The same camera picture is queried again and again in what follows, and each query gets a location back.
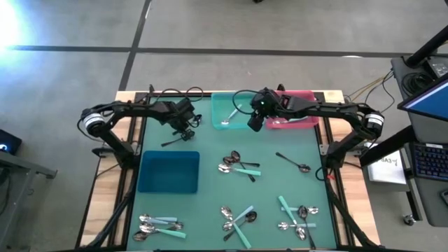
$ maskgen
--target green table surface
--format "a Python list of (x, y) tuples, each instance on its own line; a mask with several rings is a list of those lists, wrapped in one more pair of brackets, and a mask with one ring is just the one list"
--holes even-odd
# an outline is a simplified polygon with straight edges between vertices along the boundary
[[(163, 98), (177, 102), (180, 98)], [(321, 166), (319, 148), (314, 129), (269, 130), (260, 132), (251, 129), (217, 130), (211, 123), (211, 100), (209, 97), (195, 102), (195, 113), (201, 113), (201, 125), (194, 129), (195, 138), (180, 141), (162, 148), (161, 143), (171, 141), (173, 129), (149, 118), (147, 121), (142, 151), (198, 151), (199, 181), (197, 194), (166, 194), (136, 192), (132, 210), (127, 250), (219, 250), (245, 249), (235, 233), (223, 241), (226, 232), (222, 225), (226, 221), (220, 213), (222, 206), (228, 206), (234, 216), (253, 205), (258, 213), (254, 223), (241, 227), (252, 245), (252, 249), (299, 249), (309, 248), (308, 239), (299, 240), (293, 228), (279, 230), (281, 221), (292, 223), (286, 212), (281, 211), (277, 197), (283, 195), (290, 207), (315, 206), (319, 213), (309, 215), (307, 222), (315, 223), (310, 228), (318, 248), (336, 247), (330, 209), (325, 185), (314, 176)], [(231, 104), (225, 109), (232, 111)], [(262, 176), (252, 183), (248, 176), (237, 172), (224, 174), (218, 171), (218, 164), (230, 151), (241, 154), (243, 162), (259, 162)], [(312, 168), (308, 174), (299, 172), (291, 163), (277, 157), (280, 152), (296, 162)], [(154, 234), (145, 241), (134, 241), (132, 235), (139, 230), (139, 215), (177, 217), (185, 227), (186, 239), (165, 234)], [(303, 223), (294, 213), (297, 222)]]

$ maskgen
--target computer monitor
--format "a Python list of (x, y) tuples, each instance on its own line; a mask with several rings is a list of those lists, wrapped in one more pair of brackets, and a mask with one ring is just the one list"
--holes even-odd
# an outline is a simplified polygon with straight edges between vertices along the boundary
[(448, 74), (408, 97), (398, 105), (398, 109), (448, 121)]

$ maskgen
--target monitor screen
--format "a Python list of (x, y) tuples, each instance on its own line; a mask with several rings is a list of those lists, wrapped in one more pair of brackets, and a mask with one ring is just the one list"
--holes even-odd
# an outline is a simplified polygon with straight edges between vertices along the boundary
[(398, 105), (399, 109), (448, 121), (448, 80), (444, 80)]

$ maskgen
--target teal plastic bin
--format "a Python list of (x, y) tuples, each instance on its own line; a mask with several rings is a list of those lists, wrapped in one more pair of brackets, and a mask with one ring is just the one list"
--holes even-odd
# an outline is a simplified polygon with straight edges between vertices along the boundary
[[(234, 92), (216, 92), (211, 94), (211, 121), (217, 130), (249, 129), (247, 122), (251, 115), (245, 115), (241, 112), (237, 112), (227, 125), (221, 123), (235, 110), (235, 106), (232, 103), (233, 94)], [(253, 111), (251, 100), (254, 95), (248, 92), (239, 93), (235, 97), (235, 104), (237, 106), (241, 104), (239, 109), (250, 113)]]

